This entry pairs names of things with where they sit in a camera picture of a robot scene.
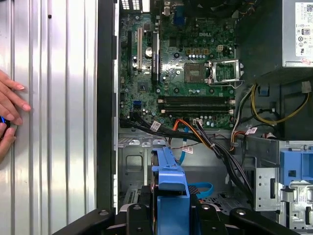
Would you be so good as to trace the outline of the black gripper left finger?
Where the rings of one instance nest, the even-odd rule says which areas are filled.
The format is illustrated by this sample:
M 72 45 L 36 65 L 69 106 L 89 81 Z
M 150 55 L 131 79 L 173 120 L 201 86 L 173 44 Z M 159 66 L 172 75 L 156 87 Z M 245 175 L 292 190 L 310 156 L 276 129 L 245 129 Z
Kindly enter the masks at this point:
M 151 192 L 149 186 L 140 190 L 137 203 L 126 204 L 115 214 L 94 209 L 66 225 L 56 235 L 152 235 Z

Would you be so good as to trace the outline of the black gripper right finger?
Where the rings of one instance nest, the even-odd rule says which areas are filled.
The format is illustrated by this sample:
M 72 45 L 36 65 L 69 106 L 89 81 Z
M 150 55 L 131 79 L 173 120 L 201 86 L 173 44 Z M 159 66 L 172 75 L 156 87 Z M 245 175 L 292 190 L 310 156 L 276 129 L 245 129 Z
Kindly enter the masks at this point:
M 192 235 L 296 235 L 260 213 L 247 208 L 233 208 L 229 215 L 214 204 L 203 203 L 196 186 L 189 186 Z

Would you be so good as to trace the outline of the person's bare hand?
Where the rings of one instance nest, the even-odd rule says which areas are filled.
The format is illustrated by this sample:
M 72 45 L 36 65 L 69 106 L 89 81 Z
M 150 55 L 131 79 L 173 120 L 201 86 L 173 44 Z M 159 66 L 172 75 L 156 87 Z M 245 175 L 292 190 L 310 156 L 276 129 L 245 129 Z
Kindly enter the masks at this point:
M 9 76 L 0 72 L 0 118 L 5 119 L 12 124 L 22 125 L 23 120 L 17 111 L 17 107 L 25 112 L 31 110 L 31 106 L 19 97 L 15 91 L 23 91 L 25 87 L 9 78 Z M 8 127 L 6 123 L 0 123 L 0 160 L 3 161 L 16 137 L 16 128 Z

